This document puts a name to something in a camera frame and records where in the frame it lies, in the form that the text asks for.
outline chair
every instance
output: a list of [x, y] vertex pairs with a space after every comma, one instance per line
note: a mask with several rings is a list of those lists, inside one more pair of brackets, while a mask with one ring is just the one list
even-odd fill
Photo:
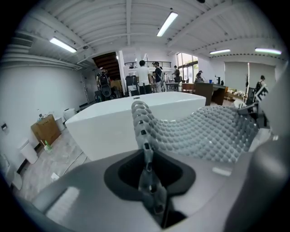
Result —
[[194, 93], [194, 89], [195, 89], [195, 84], [189, 84], [189, 83], [182, 83], [182, 92], [186, 92], [186, 93]]

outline floor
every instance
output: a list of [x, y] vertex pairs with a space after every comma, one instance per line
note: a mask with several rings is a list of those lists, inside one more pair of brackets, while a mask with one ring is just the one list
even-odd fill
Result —
[[53, 182], [51, 175], [55, 173], [62, 176], [65, 169], [80, 153], [81, 155], [66, 173], [84, 162], [90, 162], [67, 129], [63, 130], [62, 134], [53, 142], [52, 148], [50, 154], [41, 149], [38, 160], [34, 164], [26, 164], [20, 173], [23, 181], [22, 189], [20, 191], [16, 188], [13, 189], [16, 196], [32, 201], [43, 188]]

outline man in white shirt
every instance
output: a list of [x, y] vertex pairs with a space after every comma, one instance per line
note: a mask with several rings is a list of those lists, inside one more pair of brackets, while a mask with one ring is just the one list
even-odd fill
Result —
[[136, 77], [139, 77], [140, 94], [151, 93], [150, 82], [152, 83], [152, 77], [149, 68], [145, 67], [145, 61], [139, 62], [140, 68], [137, 69]]

